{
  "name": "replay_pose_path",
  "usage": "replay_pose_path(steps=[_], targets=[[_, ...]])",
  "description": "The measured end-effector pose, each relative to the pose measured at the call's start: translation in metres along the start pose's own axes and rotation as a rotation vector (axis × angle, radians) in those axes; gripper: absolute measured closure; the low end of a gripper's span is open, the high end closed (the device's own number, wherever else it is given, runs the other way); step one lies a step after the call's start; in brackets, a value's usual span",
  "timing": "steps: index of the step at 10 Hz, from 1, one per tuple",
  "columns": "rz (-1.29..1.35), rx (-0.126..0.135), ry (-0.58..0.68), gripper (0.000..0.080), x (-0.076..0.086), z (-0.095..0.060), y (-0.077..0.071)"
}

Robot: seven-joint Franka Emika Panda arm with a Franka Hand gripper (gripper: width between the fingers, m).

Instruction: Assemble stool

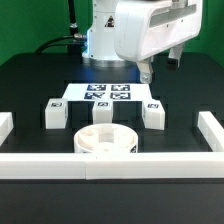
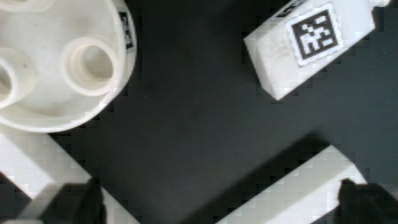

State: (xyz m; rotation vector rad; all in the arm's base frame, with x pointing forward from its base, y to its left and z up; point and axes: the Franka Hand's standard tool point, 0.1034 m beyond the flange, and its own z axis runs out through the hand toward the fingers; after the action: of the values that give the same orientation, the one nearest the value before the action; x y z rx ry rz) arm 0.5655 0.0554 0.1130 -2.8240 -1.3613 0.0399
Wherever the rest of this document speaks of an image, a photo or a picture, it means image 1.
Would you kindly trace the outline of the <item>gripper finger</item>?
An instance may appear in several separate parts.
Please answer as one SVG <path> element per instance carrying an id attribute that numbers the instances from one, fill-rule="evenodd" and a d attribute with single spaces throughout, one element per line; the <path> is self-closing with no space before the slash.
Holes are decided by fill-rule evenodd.
<path id="1" fill-rule="evenodd" d="M 178 44 L 170 49 L 167 59 L 167 67 L 170 70 L 176 70 L 179 68 L 183 49 L 184 49 L 183 43 Z"/>
<path id="2" fill-rule="evenodd" d="M 140 71 L 140 82 L 150 84 L 153 77 L 152 58 L 144 59 L 137 63 Z"/>

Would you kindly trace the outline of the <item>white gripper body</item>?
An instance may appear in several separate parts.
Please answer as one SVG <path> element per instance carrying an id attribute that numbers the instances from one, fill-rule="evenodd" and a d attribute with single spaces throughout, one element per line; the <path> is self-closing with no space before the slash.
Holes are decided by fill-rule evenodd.
<path id="1" fill-rule="evenodd" d="M 115 10 L 115 52 L 137 62 L 196 37 L 202 8 L 203 0 L 120 1 Z"/>

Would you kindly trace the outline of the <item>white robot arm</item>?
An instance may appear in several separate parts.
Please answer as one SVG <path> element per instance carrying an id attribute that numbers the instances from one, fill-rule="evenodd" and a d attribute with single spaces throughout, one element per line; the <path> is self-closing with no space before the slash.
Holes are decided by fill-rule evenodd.
<path id="1" fill-rule="evenodd" d="M 179 67 L 185 42 L 201 29 L 203 0 L 93 0 L 83 59 L 101 67 L 135 63 L 140 81 L 152 82 L 154 56 L 168 51 Z"/>

